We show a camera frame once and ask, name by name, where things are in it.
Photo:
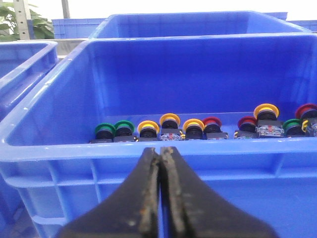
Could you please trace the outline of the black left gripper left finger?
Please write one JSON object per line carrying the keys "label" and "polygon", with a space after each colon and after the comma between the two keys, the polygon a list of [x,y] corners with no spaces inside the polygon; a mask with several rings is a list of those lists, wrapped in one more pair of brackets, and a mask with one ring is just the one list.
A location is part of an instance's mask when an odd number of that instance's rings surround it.
{"label": "black left gripper left finger", "polygon": [[98,206],[69,222],[58,238],[157,238],[159,156],[144,149],[124,182]]}

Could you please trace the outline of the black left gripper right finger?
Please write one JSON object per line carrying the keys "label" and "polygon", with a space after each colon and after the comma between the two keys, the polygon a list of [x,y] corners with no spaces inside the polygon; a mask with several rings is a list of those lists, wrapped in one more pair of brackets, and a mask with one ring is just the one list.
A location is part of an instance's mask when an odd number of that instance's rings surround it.
{"label": "black left gripper right finger", "polygon": [[164,234],[168,238],[276,238],[266,222],[221,197],[176,147],[160,150]]}

